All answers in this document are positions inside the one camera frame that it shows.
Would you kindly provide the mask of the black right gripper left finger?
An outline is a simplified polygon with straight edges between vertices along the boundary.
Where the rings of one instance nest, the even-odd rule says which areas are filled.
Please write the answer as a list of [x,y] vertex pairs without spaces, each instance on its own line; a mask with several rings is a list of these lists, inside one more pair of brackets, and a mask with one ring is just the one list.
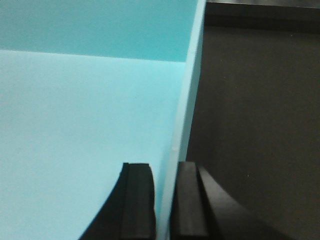
[[103,206],[81,240],[154,240],[155,185],[147,163],[124,163]]

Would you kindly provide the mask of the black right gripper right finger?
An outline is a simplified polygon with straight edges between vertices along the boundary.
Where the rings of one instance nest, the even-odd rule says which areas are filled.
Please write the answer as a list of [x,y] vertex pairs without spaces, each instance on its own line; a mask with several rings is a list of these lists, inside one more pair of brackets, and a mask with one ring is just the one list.
[[278,233],[236,202],[194,162],[178,164],[172,240],[276,240]]

